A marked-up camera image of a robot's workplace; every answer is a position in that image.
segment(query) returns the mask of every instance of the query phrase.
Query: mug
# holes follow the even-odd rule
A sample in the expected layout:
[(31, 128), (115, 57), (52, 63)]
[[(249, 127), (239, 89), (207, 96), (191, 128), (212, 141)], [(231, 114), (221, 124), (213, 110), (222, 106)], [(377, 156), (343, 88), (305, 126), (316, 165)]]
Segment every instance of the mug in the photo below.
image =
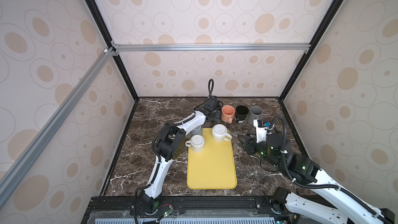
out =
[(236, 123), (243, 123), (245, 122), (246, 117), (249, 114), (249, 108), (246, 106), (237, 106), (236, 107), (236, 113), (235, 113), (235, 118), (236, 118)]
[(203, 129), (202, 126), (195, 127), (189, 135), (193, 137), (194, 135), (202, 135), (203, 136)]
[(249, 124), (254, 124), (253, 121), (255, 119), (260, 119), (262, 114), (263, 114), (263, 109), (261, 109), (261, 107), (252, 106), (250, 108), (249, 115), (248, 115)]
[(223, 106), (221, 109), (221, 119), (226, 123), (232, 123), (234, 119), (235, 108), (230, 105)]
[(212, 128), (213, 139), (217, 142), (231, 141), (231, 134), (228, 133), (228, 129), (223, 124), (216, 124)]
[(185, 146), (191, 147), (193, 152), (202, 152), (205, 148), (205, 138), (202, 135), (193, 135), (191, 140), (185, 142)]

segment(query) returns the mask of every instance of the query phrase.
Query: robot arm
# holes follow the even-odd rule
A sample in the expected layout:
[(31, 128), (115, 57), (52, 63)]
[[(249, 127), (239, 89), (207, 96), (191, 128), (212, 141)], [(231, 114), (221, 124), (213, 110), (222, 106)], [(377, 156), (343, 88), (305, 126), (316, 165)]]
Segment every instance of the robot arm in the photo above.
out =
[(166, 178), (167, 171), (169, 170), (170, 166), (172, 165), (172, 162), (174, 161), (174, 159), (179, 155), (179, 153), (181, 153), (182, 147), (181, 147), (180, 143), (185, 145), (186, 138), (185, 138), (185, 135), (181, 134), (181, 133), (187, 134), (187, 133), (191, 132), (195, 127), (198, 127), (205, 123), (206, 116), (202, 112), (199, 112), (199, 111), (195, 111), (195, 114), (191, 114), (190, 116), (186, 117), (185, 119), (182, 120), (182, 122), (190, 119), (193, 115), (195, 115), (193, 117), (193, 119), (176, 127), (176, 129), (178, 128), (179, 130), (177, 132), (177, 135), (173, 134), (175, 136), (172, 141), (172, 144), (174, 142), (178, 143), (177, 148), (172, 149), (170, 152), (170, 155), (167, 154), (165, 156), (165, 154), (163, 154), (162, 156), (160, 156), (160, 159), (161, 159), (160, 162), (159, 162), (158, 157), (156, 157), (156, 162), (153, 167), (152, 174), (149, 178), (148, 184), (152, 181), (152, 178), (155, 175), (157, 164), (160, 163), (160, 167), (157, 172), (155, 181), (150, 187), (143, 190), (145, 192), (145, 194), (149, 197), (149, 199), (156, 199), (162, 193), (162, 186), (163, 186), (164, 179)]
[[(275, 119), (281, 119), (284, 124), (283, 132), (274, 129)], [(278, 188), (273, 199), (275, 211), (288, 210), (319, 221), (321, 223), (356, 223), (382, 224), (394, 223), (394, 214), (388, 209), (379, 209), (363, 202), (350, 191), (333, 180), (321, 167), (308, 157), (292, 153), (291, 143), (286, 139), (286, 122), (283, 117), (274, 118), (271, 123), (255, 120), (256, 131), (268, 126), (267, 130), (260, 130), (265, 134), (260, 142), (254, 133), (238, 135), (242, 149), (249, 155), (257, 153), (293, 183), (316, 192), (336, 208), (328, 208), (315, 202), (308, 201), (286, 189)]]
[(211, 95), (210, 82), (212, 79), (209, 81), (209, 97), (206, 101), (195, 107), (194, 113), (185, 119), (177, 123), (166, 123), (156, 136), (159, 139), (153, 146), (157, 154), (156, 162), (147, 186), (141, 188), (143, 190), (139, 194), (142, 205), (151, 214), (158, 208), (163, 182), (172, 162), (185, 150), (187, 133), (206, 121), (219, 121), (222, 102)]

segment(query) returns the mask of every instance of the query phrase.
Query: gray mug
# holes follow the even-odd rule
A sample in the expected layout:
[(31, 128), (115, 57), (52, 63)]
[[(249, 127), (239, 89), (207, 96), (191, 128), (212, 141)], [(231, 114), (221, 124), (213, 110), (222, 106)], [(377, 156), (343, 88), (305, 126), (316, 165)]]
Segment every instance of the gray mug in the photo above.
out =
[(248, 115), (248, 123), (250, 125), (252, 125), (253, 121), (255, 119), (260, 119), (262, 114), (263, 114), (263, 109), (261, 109), (261, 107), (252, 106), (250, 108), (249, 115)]
[(195, 127), (190, 133), (189, 133), (190, 137), (194, 136), (194, 135), (201, 135), (203, 136), (203, 129), (202, 126), (197, 126)]

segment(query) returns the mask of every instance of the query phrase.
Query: ventilation grille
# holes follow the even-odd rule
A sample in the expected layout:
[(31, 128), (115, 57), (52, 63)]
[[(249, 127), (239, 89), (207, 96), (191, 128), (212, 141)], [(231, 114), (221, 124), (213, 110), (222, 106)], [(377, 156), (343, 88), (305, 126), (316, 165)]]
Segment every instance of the ventilation grille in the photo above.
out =
[[(148, 222), (154, 218), (140, 219), (138, 222)], [(133, 218), (96, 219), (95, 224), (135, 224)], [(160, 224), (275, 224), (273, 217), (242, 217), (242, 218), (177, 218), (163, 219)]]

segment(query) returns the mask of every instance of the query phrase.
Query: orange mug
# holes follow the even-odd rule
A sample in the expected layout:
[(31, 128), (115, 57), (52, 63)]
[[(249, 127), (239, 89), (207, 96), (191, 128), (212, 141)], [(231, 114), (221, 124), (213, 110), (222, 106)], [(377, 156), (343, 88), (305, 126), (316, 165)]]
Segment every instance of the orange mug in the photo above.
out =
[(221, 119), (224, 122), (232, 123), (235, 115), (235, 108), (230, 105), (223, 106), (221, 109)]

